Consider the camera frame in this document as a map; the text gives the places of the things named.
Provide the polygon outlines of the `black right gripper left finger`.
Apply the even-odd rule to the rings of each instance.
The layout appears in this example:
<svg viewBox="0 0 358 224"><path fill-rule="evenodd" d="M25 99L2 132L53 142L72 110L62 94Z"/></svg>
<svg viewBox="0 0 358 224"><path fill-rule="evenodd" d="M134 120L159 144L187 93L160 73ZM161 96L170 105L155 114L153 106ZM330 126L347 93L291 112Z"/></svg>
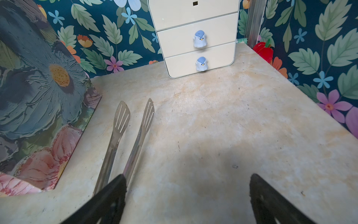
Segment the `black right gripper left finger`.
<svg viewBox="0 0 358 224"><path fill-rule="evenodd" d="M126 178L118 175L64 224L118 224L125 207Z"/></svg>

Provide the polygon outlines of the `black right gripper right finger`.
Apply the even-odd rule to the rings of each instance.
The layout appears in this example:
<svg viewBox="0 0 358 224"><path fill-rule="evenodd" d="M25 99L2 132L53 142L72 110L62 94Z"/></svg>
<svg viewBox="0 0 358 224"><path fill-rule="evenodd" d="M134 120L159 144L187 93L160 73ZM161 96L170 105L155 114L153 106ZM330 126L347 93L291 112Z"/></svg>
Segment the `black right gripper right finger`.
<svg viewBox="0 0 358 224"><path fill-rule="evenodd" d="M314 224L258 174L249 183L250 202L258 224Z"/></svg>

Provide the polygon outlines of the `metal slotted tongs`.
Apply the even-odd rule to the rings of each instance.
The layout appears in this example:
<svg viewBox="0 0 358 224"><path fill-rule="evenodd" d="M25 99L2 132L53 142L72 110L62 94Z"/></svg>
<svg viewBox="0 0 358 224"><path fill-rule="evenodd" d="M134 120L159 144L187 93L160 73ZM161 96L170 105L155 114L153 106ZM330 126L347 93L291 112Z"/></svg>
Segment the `metal slotted tongs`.
<svg viewBox="0 0 358 224"><path fill-rule="evenodd" d="M133 149L131 151L131 154L123 171L123 175L126 178L126 182L127 182L126 185L129 185L129 182L133 175L145 137L151 127L154 114L155 114L154 103L153 100L149 98L145 106L143 118L141 121L141 125L139 128L136 141L134 143ZM117 107L114 116L110 143L103 160L103 164L98 176L96 186L94 188L94 192L93 192L94 195L99 193L109 183L114 159L117 154L117 149L127 127L129 126L130 118L131 118L131 113L129 107L124 101L121 101Z"/></svg>

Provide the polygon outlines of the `floral paper bag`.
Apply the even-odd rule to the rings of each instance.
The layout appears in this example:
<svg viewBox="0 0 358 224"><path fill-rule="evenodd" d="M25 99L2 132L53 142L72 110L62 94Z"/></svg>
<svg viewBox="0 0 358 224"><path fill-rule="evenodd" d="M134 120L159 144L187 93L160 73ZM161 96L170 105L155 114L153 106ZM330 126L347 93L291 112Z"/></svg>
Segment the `floral paper bag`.
<svg viewBox="0 0 358 224"><path fill-rule="evenodd" d="M63 21L1 1L1 197L53 190L101 99Z"/></svg>

